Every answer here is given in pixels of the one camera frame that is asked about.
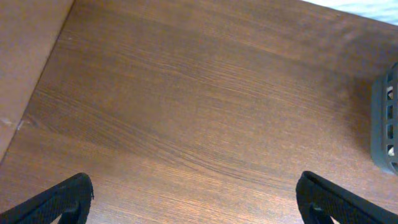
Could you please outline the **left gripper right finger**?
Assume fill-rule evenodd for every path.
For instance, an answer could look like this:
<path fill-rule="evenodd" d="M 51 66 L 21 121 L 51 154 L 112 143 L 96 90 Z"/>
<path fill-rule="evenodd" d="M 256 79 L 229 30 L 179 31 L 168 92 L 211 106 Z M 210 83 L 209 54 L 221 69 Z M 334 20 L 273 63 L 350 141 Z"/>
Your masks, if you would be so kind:
<path fill-rule="evenodd" d="M 395 213 L 310 171 L 299 178 L 296 199 L 304 223 L 397 223 Z"/>

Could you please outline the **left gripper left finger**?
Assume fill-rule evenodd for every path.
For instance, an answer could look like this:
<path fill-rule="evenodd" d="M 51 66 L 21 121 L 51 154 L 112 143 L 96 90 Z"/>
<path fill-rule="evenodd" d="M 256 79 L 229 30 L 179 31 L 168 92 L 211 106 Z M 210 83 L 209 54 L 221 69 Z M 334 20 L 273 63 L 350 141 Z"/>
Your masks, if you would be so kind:
<path fill-rule="evenodd" d="M 1 223 L 85 224 L 94 199 L 88 174 L 80 172 L 1 213 Z"/>

